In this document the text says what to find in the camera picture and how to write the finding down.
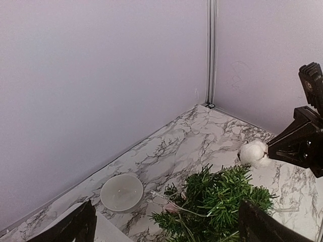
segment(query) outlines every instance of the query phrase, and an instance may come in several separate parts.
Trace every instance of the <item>marble floor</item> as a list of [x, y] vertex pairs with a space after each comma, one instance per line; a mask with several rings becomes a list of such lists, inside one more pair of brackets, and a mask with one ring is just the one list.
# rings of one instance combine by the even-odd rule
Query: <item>marble floor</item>
[[[187, 175], [207, 164], [213, 165], [213, 171], [234, 165], [242, 144], [254, 139], [268, 141], [272, 137], [262, 129], [197, 105], [8, 232], [0, 241], [26, 241], [69, 207], [88, 199], [133, 241], [164, 241], [163, 233], [149, 218], [153, 211], [161, 210], [158, 205], [147, 202], [151, 190], [161, 192], [169, 183], [179, 185]], [[103, 184], [121, 173], [133, 173], [145, 189], [144, 201], [130, 214], [109, 212], [99, 198]], [[280, 161], [266, 168], [254, 168], [251, 173], [255, 185], [264, 185], [279, 196], [275, 199], [273, 217], [315, 240], [323, 216], [323, 178], [316, 179], [310, 170]]]

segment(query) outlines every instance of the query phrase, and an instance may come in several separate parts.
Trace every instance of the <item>white pom pom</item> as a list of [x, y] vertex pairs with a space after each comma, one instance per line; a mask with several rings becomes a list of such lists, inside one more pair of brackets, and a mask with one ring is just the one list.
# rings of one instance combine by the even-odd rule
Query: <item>white pom pom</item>
[[255, 140], [248, 144], [241, 146], [239, 151], [239, 158], [242, 165], [250, 164], [254, 167], [266, 167], [271, 160], [267, 156], [268, 146]]

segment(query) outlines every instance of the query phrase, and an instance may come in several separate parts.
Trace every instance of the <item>black object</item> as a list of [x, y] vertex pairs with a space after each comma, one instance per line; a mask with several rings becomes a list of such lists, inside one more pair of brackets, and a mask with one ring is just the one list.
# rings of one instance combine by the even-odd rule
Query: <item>black object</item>
[[323, 76], [317, 63], [299, 69], [307, 106], [294, 109], [294, 121], [268, 144], [271, 159], [310, 168], [316, 177], [323, 176]]
[[28, 242], [93, 242], [96, 219], [91, 201], [84, 202], [58, 224]]
[[241, 242], [313, 242], [286, 228], [249, 201], [239, 207]]

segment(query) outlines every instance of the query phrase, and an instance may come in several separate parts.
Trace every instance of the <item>pink object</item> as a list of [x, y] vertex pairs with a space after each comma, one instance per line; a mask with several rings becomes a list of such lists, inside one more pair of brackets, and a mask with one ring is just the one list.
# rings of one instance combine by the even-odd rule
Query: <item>pink object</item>
[[178, 213], [179, 210], [174, 203], [167, 203], [163, 208], [170, 213]]

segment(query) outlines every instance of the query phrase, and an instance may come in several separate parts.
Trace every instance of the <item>green pine needles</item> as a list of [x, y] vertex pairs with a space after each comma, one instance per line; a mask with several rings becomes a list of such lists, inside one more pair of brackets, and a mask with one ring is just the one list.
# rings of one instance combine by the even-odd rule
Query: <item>green pine needles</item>
[[183, 191], [174, 184], [164, 195], [170, 203], [152, 218], [162, 228], [169, 242], [239, 241], [238, 209], [247, 199], [263, 211], [273, 208], [268, 189], [249, 184], [250, 167], [234, 166], [210, 173], [211, 166], [186, 178]]

